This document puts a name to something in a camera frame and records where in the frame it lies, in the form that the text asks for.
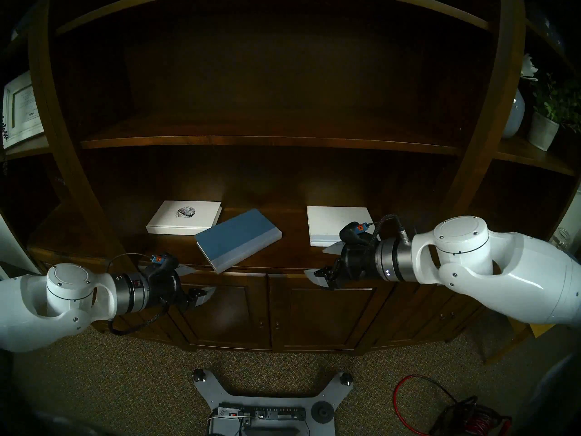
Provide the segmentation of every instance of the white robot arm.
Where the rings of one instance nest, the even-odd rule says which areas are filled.
[[[177,259],[153,256],[141,273],[95,274],[75,264],[58,264],[46,276],[24,275],[0,283],[0,349],[26,352],[81,333],[91,322],[109,320],[109,330],[130,334],[167,312],[172,304],[199,306],[214,288],[181,289]],[[162,311],[139,327],[118,331],[113,318],[146,307]]]
[[[435,245],[441,266],[428,245]],[[411,243],[414,273],[524,323],[581,326],[581,266],[555,246],[520,233],[489,231],[484,220],[456,217]],[[495,261],[500,274],[493,274]]]
[[[307,276],[328,289],[362,277],[443,284],[524,323],[581,326],[581,265],[547,242],[489,231],[475,216],[443,221],[411,242],[400,225],[400,238],[377,243],[375,235],[364,232],[367,225],[347,225],[340,234],[341,258],[332,268],[307,270]],[[493,273],[493,261],[501,273]]]

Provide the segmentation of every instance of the white flower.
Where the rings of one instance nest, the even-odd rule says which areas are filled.
[[[538,70],[539,69],[533,65],[530,54],[525,54],[522,58],[521,77],[532,78]]]

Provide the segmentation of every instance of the white book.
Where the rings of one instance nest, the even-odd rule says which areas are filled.
[[[147,224],[149,234],[196,235],[216,224],[220,201],[164,201]]]
[[[32,91],[30,72],[21,74],[5,85],[2,119],[7,132],[7,138],[2,138],[4,148],[44,132]]]
[[[341,206],[307,206],[307,217],[311,246],[330,246],[340,242],[339,232],[352,221],[373,222],[367,208]],[[374,229],[371,227],[367,232],[373,234]]]

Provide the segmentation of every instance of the blue book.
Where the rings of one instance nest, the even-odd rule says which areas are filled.
[[[197,246],[216,273],[278,241],[282,232],[258,209],[240,214],[196,234]]]

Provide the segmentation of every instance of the metal base plate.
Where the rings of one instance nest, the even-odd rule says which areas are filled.
[[[210,410],[218,408],[221,403],[238,404],[244,406],[260,406],[264,408],[304,408],[307,411],[305,421],[290,420],[262,420],[251,419],[250,428],[258,429],[297,429],[300,436],[335,436],[335,419],[331,419],[325,424],[316,422],[311,415],[311,408],[317,402],[328,402],[336,410],[347,394],[353,388],[353,383],[349,385],[341,384],[339,372],[323,391],[315,397],[247,397],[242,395],[231,395],[218,382],[214,374],[209,370],[204,370],[206,381],[194,381],[197,391],[204,397],[210,406]],[[224,436],[238,436],[240,428],[238,419],[212,419],[210,434],[220,434]],[[246,436],[242,429],[240,436]]]

